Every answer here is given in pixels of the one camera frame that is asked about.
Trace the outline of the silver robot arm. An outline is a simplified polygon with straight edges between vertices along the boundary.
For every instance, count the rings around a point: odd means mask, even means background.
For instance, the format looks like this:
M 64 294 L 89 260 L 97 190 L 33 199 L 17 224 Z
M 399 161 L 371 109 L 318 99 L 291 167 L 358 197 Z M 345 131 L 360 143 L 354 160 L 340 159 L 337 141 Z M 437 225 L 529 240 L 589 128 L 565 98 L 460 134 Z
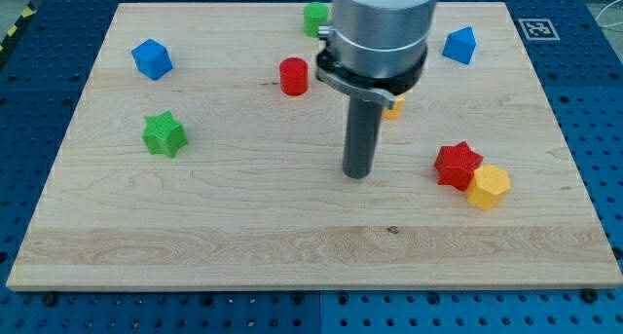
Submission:
M 352 98 L 392 108 L 418 81 L 437 0 L 332 0 L 316 78 Z

